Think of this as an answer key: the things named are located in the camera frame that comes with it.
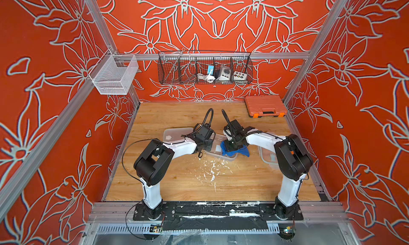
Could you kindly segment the blue cloth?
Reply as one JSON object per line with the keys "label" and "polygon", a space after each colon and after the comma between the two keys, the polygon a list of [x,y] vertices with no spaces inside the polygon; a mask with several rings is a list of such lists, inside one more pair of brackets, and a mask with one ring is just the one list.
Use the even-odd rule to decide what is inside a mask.
{"label": "blue cloth", "polygon": [[236,154],[241,154],[244,155],[246,157],[250,157],[250,152],[248,150],[248,148],[246,146],[243,146],[242,148],[239,148],[237,150],[233,150],[233,151],[228,151],[228,148],[226,146],[226,143],[223,141],[220,144],[221,148],[222,148],[222,155],[223,156],[227,156],[229,158],[234,157]]}

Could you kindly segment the clear lunch box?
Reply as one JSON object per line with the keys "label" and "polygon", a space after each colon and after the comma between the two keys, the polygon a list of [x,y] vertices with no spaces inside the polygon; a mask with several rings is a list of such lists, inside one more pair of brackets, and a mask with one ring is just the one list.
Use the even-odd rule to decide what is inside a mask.
{"label": "clear lunch box", "polygon": [[213,137],[212,148],[210,151],[205,151],[206,155],[215,157],[220,160],[234,161],[238,156],[237,153],[231,156],[223,154],[221,143],[226,139],[227,137],[225,135],[215,134]]}

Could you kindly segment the clear lunch box lid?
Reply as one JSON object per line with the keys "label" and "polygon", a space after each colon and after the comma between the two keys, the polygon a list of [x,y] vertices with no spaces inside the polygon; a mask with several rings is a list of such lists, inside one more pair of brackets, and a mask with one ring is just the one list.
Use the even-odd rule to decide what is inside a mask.
{"label": "clear lunch box lid", "polygon": [[268,164],[272,169],[279,169],[279,164],[277,161],[277,156],[275,152],[269,151],[262,147],[258,147],[258,152],[261,157],[262,162]]}

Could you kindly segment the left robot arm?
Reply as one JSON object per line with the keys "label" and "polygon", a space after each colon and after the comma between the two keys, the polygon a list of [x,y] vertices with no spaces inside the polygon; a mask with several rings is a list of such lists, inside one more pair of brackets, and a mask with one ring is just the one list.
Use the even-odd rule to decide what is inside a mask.
{"label": "left robot arm", "polygon": [[213,146],[214,131],[211,128],[214,110],[210,108],[203,122],[195,126],[192,132],[182,135],[175,142],[163,142],[157,138],[150,143],[135,160],[134,169],[137,176],[130,177],[142,183],[143,199],[141,205],[144,214],[149,219],[157,219],[162,214],[163,199],[160,194],[160,182],[164,178],[173,159],[184,155],[198,154],[210,151]]}

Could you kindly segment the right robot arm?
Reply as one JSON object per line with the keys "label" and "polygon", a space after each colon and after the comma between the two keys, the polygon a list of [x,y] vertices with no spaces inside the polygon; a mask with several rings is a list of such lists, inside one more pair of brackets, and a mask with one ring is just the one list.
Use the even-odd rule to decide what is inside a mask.
{"label": "right robot arm", "polygon": [[227,122],[223,129],[227,139],[220,145],[222,154],[249,156],[250,145],[271,151],[283,174],[280,192],[275,198],[275,215],[283,220],[293,216],[298,206],[301,184],[313,166],[302,140],[295,134],[278,136],[254,127],[243,128],[237,120],[230,120],[225,110],[222,110],[222,114]]}

